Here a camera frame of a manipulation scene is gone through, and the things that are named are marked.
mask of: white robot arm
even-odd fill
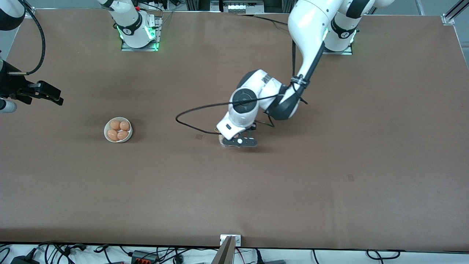
[[[263,70],[247,73],[233,92],[228,112],[217,124],[220,142],[226,146],[255,147],[249,129],[259,108],[275,120],[286,120],[298,108],[324,49],[341,51],[350,44],[361,17],[373,6],[393,0],[298,0],[288,17],[288,30],[303,56],[303,63],[290,85],[284,85]]]
[[[98,0],[108,10],[122,40],[132,48],[141,48],[156,38],[155,16],[137,11],[131,0]]]

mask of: metal rod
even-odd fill
[[[451,21],[455,19],[466,7],[469,6],[469,0],[460,0],[445,14],[445,20]]]
[[[415,0],[415,4],[417,5],[418,14],[421,15],[421,16],[424,16],[425,12],[424,12],[424,6],[422,5],[422,1],[421,0]]]

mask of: table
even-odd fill
[[[158,52],[131,53],[105,10],[37,17],[47,52],[29,80],[65,102],[0,116],[0,240],[216,246],[238,233],[245,247],[468,249],[468,69],[439,17],[364,17],[354,55],[324,55],[309,105],[259,126],[252,149],[174,117],[227,101],[250,70],[288,82],[284,26],[175,12]],[[39,55],[25,20],[8,61],[27,70]],[[225,112],[183,120],[211,130]],[[127,143],[103,136],[115,116],[133,125]]]

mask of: brown egg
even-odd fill
[[[120,127],[122,130],[129,131],[129,129],[130,129],[130,124],[129,124],[127,121],[122,121],[121,124],[119,125],[119,127]]]
[[[119,138],[117,137],[117,131],[113,129],[107,131],[107,137],[112,141],[119,140]]]
[[[119,130],[119,124],[120,124],[120,121],[111,120],[111,122],[109,123],[109,126],[111,127],[111,129],[117,131],[117,130]]]
[[[129,132],[127,132],[127,131],[121,131],[121,132],[117,133],[117,138],[118,138],[119,140],[123,140],[123,139],[126,138],[128,135],[129,135]]]

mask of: gray floor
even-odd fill
[[[421,0],[425,15],[439,16],[448,11],[458,0]],[[99,8],[96,0],[29,0],[29,3],[38,8]],[[418,15],[415,0],[395,0],[385,9],[379,9],[376,14],[381,15]],[[469,66],[469,8],[455,19],[461,47]],[[15,38],[16,30],[0,31],[1,56],[8,56],[10,47]]]

